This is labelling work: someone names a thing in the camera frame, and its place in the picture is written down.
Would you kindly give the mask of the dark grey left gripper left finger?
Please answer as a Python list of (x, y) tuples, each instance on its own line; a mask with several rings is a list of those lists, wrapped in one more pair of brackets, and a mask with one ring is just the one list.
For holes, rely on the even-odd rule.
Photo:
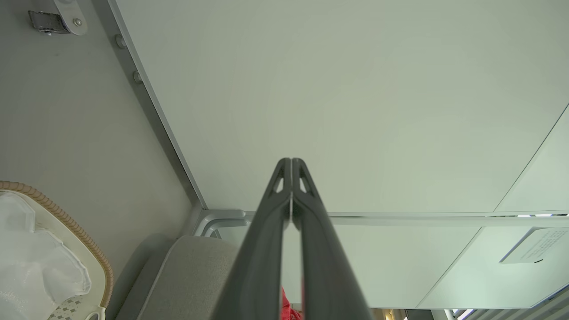
[(279, 320), (283, 229), (289, 220), (292, 160), (278, 161), (212, 314), (214, 320)]

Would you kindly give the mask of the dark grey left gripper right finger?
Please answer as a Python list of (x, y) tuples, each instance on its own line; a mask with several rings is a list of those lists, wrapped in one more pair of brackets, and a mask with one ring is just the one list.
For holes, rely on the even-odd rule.
[(301, 234), (305, 320), (372, 320), (307, 164), (292, 160), (291, 217)]

